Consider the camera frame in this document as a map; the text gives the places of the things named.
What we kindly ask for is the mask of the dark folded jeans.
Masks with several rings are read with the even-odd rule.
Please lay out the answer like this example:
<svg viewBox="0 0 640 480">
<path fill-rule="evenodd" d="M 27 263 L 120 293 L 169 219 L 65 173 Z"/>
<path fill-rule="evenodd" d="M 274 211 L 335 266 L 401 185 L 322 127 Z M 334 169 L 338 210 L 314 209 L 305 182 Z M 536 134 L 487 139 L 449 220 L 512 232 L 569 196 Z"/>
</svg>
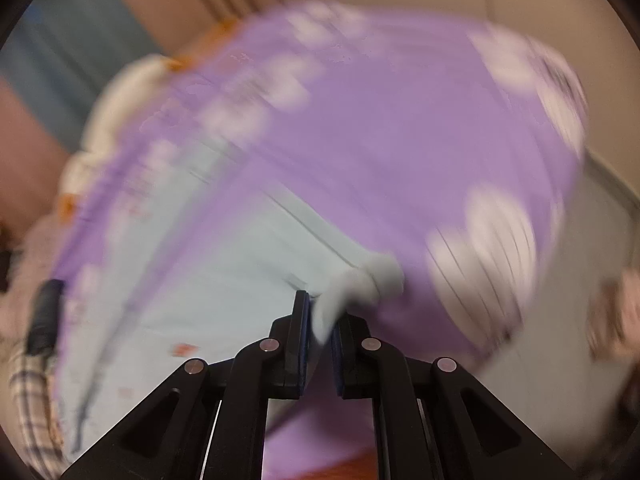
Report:
<svg viewBox="0 0 640 480">
<path fill-rule="evenodd" d="M 63 311 L 65 283 L 49 280 L 42 283 L 35 294 L 32 322 L 26 339 L 29 356 L 50 356 L 58 341 L 58 330 Z"/>
</svg>

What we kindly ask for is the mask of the purple floral bedsheet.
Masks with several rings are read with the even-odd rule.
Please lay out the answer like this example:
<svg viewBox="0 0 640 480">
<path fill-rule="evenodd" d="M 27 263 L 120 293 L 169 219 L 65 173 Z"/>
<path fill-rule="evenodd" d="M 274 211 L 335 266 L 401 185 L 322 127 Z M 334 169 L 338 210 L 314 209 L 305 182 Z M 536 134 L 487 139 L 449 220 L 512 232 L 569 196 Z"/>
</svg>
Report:
<svg viewBox="0 0 640 480">
<path fill-rule="evenodd" d="M 520 326 L 554 248 L 582 158 L 586 99 L 558 51 L 529 36 L 424 11 L 323 1 L 243 22 L 172 76 L 122 129 L 80 202 L 53 270 L 103 254 L 106 214 L 153 146 L 225 140 L 243 180 L 295 194 L 372 252 L 404 288 L 351 302 L 410 358 L 474 370 Z M 294 479 L 373 444 L 370 408 L 341 401 L 329 341 L 303 399 L 270 428 L 264 475 Z"/>
</svg>

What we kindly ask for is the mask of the white goose plush toy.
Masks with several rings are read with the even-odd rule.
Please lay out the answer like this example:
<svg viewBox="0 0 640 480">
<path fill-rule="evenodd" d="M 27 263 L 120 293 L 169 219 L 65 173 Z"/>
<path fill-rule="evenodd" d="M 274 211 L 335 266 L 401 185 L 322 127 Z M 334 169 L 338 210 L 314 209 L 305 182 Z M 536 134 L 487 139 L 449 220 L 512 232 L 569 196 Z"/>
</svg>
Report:
<svg viewBox="0 0 640 480">
<path fill-rule="evenodd" d="M 122 68 L 101 91 L 86 121 L 79 150 L 70 156 L 58 182 L 55 212 L 69 224 L 79 203 L 106 162 L 122 144 L 122 129 L 152 99 L 168 87 L 172 76 L 195 67 L 227 42 L 240 27 L 227 18 L 178 54 L 145 55 Z"/>
</svg>

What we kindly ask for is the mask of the blue curtain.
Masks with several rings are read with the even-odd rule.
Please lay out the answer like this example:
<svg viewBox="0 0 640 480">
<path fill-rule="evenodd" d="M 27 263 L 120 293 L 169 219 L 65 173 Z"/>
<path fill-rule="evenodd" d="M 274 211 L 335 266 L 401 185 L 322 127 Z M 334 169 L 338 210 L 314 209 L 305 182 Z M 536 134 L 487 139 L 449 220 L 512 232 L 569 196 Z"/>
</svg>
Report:
<svg viewBox="0 0 640 480">
<path fill-rule="evenodd" d="M 34 0 L 1 48 L 1 75 L 67 151 L 128 63 L 160 47 L 122 0 Z"/>
</svg>

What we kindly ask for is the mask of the light blue denim pants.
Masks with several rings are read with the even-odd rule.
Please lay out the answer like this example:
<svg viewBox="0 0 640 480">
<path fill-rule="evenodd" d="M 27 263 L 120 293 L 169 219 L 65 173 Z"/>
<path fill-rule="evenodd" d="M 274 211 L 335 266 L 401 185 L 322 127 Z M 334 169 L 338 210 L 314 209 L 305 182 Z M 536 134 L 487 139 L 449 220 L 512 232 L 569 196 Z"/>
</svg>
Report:
<svg viewBox="0 0 640 480">
<path fill-rule="evenodd" d="M 77 458 L 181 361 L 231 358 L 265 336 L 306 290 L 319 350 L 351 302 L 377 307 L 404 288 L 372 252 L 283 186 L 243 180 L 225 140 L 160 142 L 106 214 L 103 254 L 66 276 L 56 400 Z"/>
</svg>

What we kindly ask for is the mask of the plaid cloth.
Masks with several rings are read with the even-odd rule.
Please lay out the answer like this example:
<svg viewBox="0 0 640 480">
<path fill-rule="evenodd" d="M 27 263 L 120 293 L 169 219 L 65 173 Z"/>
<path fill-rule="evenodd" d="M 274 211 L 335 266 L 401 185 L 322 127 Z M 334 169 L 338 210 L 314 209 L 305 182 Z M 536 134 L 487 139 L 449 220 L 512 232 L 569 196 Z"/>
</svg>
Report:
<svg viewBox="0 0 640 480">
<path fill-rule="evenodd" d="M 68 467 L 53 396 L 50 359 L 30 356 L 25 341 L 9 354 L 9 397 L 15 416 L 17 452 L 41 479 L 59 479 Z"/>
</svg>

